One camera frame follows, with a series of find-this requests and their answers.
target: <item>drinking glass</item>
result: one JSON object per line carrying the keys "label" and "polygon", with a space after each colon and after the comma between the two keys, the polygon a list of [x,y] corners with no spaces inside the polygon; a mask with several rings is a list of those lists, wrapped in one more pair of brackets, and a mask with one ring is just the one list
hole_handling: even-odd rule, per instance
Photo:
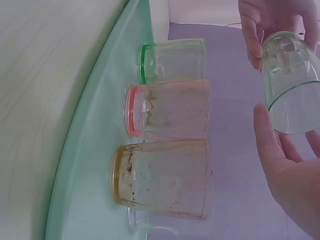
{"label": "drinking glass", "polygon": [[319,58],[288,31],[271,35],[262,47],[265,100],[274,129],[300,134],[319,127]]}
{"label": "drinking glass", "polygon": [[161,216],[129,207],[128,222],[130,227],[137,232],[167,232],[174,235],[177,240],[207,240],[212,238],[213,234],[213,196],[208,194],[207,201],[208,216],[205,220]]}
{"label": "drinking glass", "polygon": [[125,106],[127,132],[148,140],[206,138],[210,98],[210,83],[206,79],[131,87]]}
{"label": "drinking glass", "polygon": [[146,44],[138,55],[141,84],[206,78],[206,50],[202,38]]}
{"label": "drinking glass", "polygon": [[212,194],[208,139],[123,145],[111,169],[116,203],[169,217],[207,218]]}

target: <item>green rim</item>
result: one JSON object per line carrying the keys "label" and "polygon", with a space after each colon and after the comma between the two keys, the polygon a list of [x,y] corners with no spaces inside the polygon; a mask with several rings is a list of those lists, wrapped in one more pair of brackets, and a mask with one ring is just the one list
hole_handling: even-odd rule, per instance
{"label": "green rim", "polygon": [[292,89],[295,89],[297,87],[300,87],[302,85],[306,85],[306,84],[320,84],[320,81],[307,81],[307,82],[303,82],[300,83],[298,85],[292,86],[290,87],[288,90],[284,91],[283,93],[281,93],[279,96],[277,96],[273,101],[271,101],[270,105],[268,106],[268,111],[270,112],[271,108],[273,107],[273,105],[276,103],[277,100],[279,100],[279,98],[281,98],[283,95],[285,95],[287,92],[291,91]]}
{"label": "green rim", "polygon": [[140,51],[140,63],[139,63],[139,71],[140,71],[140,83],[146,84],[146,73],[145,73],[145,54],[148,45],[143,45]]}
{"label": "green rim", "polygon": [[261,44],[262,47],[264,48],[269,42],[271,42],[274,38],[278,38],[279,36],[281,37],[288,36],[288,37],[298,38],[297,35],[291,31],[278,31],[268,36]]}

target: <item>red rim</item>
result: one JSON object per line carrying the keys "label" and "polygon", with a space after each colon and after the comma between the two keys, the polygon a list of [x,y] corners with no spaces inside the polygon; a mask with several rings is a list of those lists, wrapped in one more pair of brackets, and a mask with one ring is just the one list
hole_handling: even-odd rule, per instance
{"label": "red rim", "polygon": [[129,89],[126,102],[125,102],[125,125],[126,130],[129,135],[137,137],[135,125],[134,125],[134,103],[135,103],[135,96],[138,90],[138,86],[133,86]]}

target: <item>finger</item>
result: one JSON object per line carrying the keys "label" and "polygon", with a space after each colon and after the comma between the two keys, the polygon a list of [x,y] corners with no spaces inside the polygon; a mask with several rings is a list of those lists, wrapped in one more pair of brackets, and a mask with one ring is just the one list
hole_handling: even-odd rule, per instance
{"label": "finger", "polygon": [[305,137],[316,157],[320,158],[320,135],[313,130],[307,132]]}
{"label": "finger", "polygon": [[259,104],[253,110],[256,147],[265,174],[272,171],[286,156],[282,151],[266,106]]}
{"label": "finger", "polygon": [[281,144],[281,141],[280,141],[280,138],[279,138],[279,133],[277,131],[274,131],[274,134],[276,136],[276,141],[278,142],[279,146],[281,147],[282,151],[284,150],[282,148],[282,144]]}
{"label": "finger", "polygon": [[257,58],[255,57],[252,52],[248,51],[247,53],[248,55],[248,60],[251,63],[251,65],[257,69],[257,70],[261,70],[261,58]]}
{"label": "finger", "polygon": [[294,161],[295,163],[300,163],[303,161],[303,158],[298,153],[295,145],[288,135],[280,133],[279,139],[282,145],[283,152],[287,159]]}
{"label": "finger", "polygon": [[319,43],[319,21],[316,6],[313,9],[308,9],[301,16],[305,29],[304,41],[315,51]]}
{"label": "finger", "polygon": [[257,24],[254,20],[257,17],[258,16],[250,16],[245,13],[240,13],[242,34],[246,42],[248,52],[251,52],[256,58],[261,58],[263,50],[257,35]]}

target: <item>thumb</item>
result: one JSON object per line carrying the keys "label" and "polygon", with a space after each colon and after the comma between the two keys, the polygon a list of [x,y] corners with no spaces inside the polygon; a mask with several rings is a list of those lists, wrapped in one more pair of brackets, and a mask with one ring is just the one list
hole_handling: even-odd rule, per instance
{"label": "thumb", "polygon": [[302,15],[303,25],[305,29],[304,41],[315,51],[319,43],[319,21],[317,15],[317,8],[309,9]]}
{"label": "thumb", "polygon": [[261,58],[263,49],[257,35],[257,24],[253,17],[241,14],[242,34],[247,45],[247,50],[256,58]]}

